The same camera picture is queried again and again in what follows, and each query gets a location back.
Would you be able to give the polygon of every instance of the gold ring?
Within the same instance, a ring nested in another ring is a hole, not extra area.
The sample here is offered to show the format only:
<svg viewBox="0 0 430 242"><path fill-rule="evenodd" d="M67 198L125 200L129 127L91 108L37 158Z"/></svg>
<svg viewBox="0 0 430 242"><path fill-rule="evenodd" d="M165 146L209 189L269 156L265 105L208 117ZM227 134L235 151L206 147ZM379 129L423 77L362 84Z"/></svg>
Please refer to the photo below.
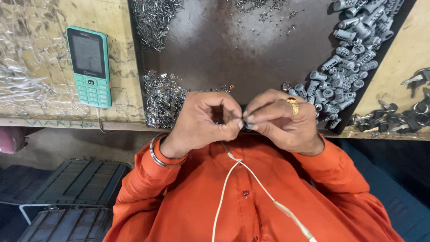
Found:
<svg viewBox="0 0 430 242"><path fill-rule="evenodd" d="M294 99L294 98L292 98L292 97L289 97L289 98L287 98L286 101L289 102L291 104L291 106L293 107L293 113L291 114L291 116L289 116L289 118L291 118L293 116L296 116L298 114L298 103L297 103L297 100Z"/></svg>

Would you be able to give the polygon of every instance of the hand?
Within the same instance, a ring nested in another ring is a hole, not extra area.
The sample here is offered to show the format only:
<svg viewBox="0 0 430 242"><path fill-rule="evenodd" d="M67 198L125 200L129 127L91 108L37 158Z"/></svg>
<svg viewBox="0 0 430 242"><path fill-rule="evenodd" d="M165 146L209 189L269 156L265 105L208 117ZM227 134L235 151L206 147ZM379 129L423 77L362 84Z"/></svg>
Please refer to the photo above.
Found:
<svg viewBox="0 0 430 242"><path fill-rule="evenodd" d="M229 93L190 92L160 151L165 157L181 158L192 149L235 139L242 127L242 109Z"/></svg>
<svg viewBox="0 0 430 242"><path fill-rule="evenodd" d="M292 105L287 98L297 100L298 114L291 117ZM243 113L251 128L288 152L315 156L324 150L324 142L316 130L315 107L298 96L269 89L256 96Z"/></svg>

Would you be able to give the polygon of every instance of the phone keypad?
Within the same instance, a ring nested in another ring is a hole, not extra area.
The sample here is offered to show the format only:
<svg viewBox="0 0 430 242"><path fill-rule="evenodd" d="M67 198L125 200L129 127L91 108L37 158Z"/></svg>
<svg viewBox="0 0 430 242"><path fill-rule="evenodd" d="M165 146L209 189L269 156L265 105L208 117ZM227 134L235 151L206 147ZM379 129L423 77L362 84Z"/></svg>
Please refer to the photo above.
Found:
<svg viewBox="0 0 430 242"><path fill-rule="evenodd" d="M108 82L99 78L75 74L76 89L81 103L109 108Z"/></svg>

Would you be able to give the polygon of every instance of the wooden workbench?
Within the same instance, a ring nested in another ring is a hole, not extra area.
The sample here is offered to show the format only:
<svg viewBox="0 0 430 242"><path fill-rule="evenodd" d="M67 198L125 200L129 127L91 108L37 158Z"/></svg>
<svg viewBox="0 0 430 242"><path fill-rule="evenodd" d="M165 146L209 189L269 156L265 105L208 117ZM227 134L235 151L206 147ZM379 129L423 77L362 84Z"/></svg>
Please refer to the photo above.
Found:
<svg viewBox="0 0 430 242"><path fill-rule="evenodd" d="M381 63L356 112L379 109L377 100L395 102L400 110L415 99L400 82L430 66L430 2L417 0ZM95 108L80 104L69 60L65 28L75 25L109 36L112 107L101 110L105 129L148 130L131 36L126 0L3 0L0 3L0 63L18 66L16 86L0 76L0 125L98 129ZM11 95L8 90L18 90ZM347 127L341 137L370 138ZM430 129L418 134L380 136L386 139L430 140Z"/></svg>

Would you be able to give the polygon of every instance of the pink bag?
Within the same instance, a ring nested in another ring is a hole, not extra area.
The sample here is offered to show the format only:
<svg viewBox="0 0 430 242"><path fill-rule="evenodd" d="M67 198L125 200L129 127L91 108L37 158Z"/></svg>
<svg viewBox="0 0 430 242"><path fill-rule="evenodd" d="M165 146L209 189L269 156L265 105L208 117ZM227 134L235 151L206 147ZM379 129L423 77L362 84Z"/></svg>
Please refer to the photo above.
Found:
<svg viewBox="0 0 430 242"><path fill-rule="evenodd" d="M13 154L27 145L25 128L0 126L0 152Z"/></svg>

